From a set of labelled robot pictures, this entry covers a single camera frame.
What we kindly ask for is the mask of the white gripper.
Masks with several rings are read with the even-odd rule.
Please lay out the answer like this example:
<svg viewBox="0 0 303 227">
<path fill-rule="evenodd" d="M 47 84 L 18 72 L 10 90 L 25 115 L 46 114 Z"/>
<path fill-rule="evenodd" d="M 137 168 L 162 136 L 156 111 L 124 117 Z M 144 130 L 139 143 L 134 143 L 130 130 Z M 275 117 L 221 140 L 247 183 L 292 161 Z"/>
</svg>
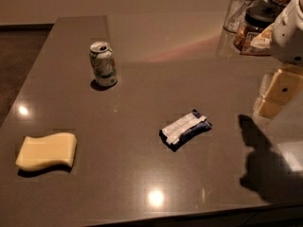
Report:
<svg viewBox="0 0 303 227">
<path fill-rule="evenodd" d="M 277 16 L 271 37 L 272 55 L 282 64 L 266 73 L 254 105 L 258 116 L 273 119 L 303 90 L 303 0 L 291 0 Z"/>
</svg>

